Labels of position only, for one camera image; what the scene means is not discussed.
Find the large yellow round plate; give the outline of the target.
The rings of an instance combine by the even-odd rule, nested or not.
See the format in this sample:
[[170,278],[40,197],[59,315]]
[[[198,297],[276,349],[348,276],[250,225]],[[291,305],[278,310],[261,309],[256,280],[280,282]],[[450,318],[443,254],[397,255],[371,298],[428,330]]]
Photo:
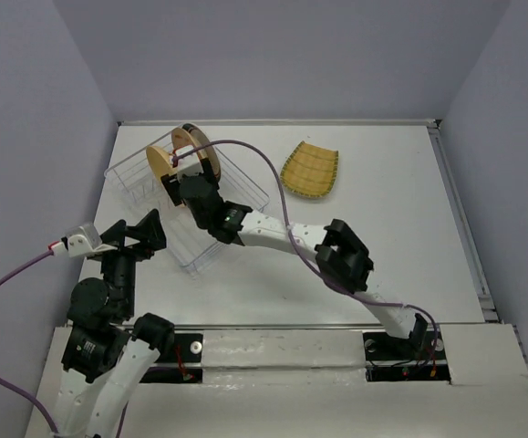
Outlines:
[[146,158],[155,179],[168,194],[174,206],[184,205],[180,193],[180,182],[172,157],[158,146],[148,146],[145,150]]

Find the white plate green rim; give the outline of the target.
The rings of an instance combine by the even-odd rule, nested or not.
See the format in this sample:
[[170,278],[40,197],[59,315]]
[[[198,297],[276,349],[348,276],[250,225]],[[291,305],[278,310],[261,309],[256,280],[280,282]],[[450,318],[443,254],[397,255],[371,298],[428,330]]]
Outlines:
[[[201,145],[211,142],[206,136],[206,134],[199,127],[192,123],[185,123],[182,125],[182,128],[186,130]],[[216,181],[219,182],[221,180],[221,164],[215,149],[213,148],[213,146],[210,146],[205,148],[203,151],[209,158]]]

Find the beige bird-pattern plate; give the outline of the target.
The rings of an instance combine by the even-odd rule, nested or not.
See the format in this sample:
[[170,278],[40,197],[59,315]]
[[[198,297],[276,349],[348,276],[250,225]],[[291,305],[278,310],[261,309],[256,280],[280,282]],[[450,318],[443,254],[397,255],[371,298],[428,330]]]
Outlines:
[[179,150],[186,146],[202,146],[186,130],[177,127],[171,131],[172,154],[177,155]]

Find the yellow bamboo-pattern square plate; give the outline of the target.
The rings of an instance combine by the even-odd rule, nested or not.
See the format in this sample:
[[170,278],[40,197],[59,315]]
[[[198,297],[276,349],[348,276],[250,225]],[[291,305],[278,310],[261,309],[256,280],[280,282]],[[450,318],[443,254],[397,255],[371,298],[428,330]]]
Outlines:
[[319,199],[330,194],[336,182],[339,151],[333,151],[301,141],[280,172],[285,189],[307,199]]

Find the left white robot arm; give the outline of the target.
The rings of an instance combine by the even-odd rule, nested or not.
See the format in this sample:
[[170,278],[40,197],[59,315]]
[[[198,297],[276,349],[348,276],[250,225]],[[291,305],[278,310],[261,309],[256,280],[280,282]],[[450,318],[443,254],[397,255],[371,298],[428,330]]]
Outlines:
[[137,263],[166,246],[155,209],[135,225],[120,219],[103,233],[81,225],[51,245],[55,255],[100,263],[100,275],[79,281],[70,294],[56,437],[110,436],[146,371],[171,355],[174,326],[168,320],[147,313],[132,331],[123,327],[134,316]]

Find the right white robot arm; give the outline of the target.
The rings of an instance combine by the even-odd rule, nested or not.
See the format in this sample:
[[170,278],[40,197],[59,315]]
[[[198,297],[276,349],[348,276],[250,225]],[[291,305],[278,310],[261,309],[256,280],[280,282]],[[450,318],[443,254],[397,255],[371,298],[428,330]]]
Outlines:
[[149,159],[150,168],[173,203],[191,212],[196,226],[227,245],[257,246],[295,254],[336,292],[359,300],[391,337],[393,350],[411,358],[425,345],[427,320],[415,308],[382,297],[368,286],[374,263],[368,248],[342,220],[330,224],[289,223],[225,201],[210,161],[192,156],[174,167],[168,157]]

